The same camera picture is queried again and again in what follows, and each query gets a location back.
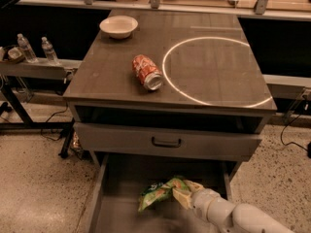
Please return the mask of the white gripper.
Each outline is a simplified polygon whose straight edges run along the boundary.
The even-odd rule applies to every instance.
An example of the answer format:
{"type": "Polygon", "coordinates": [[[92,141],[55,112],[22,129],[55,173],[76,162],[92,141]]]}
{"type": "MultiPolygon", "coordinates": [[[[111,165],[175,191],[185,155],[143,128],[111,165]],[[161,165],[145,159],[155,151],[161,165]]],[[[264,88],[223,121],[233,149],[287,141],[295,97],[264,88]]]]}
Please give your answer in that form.
{"type": "Polygon", "coordinates": [[[184,180],[184,183],[188,186],[191,192],[194,192],[194,194],[188,190],[174,187],[173,197],[184,209],[188,210],[192,208],[195,216],[200,219],[206,219],[210,204],[215,199],[219,198],[220,194],[210,188],[204,188],[200,183],[195,183],[190,180],[184,180]]]}

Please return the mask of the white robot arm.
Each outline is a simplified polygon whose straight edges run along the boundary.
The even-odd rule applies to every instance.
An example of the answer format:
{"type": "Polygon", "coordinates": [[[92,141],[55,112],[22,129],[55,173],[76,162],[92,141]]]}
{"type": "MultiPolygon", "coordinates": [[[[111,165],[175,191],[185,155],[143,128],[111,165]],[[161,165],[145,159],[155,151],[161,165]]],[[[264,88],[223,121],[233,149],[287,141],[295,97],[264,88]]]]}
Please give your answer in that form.
{"type": "Polygon", "coordinates": [[[220,233],[294,233],[255,206],[235,205],[211,188],[189,180],[184,183],[188,189],[174,187],[174,198],[196,217],[215,225],[220,233]]]}

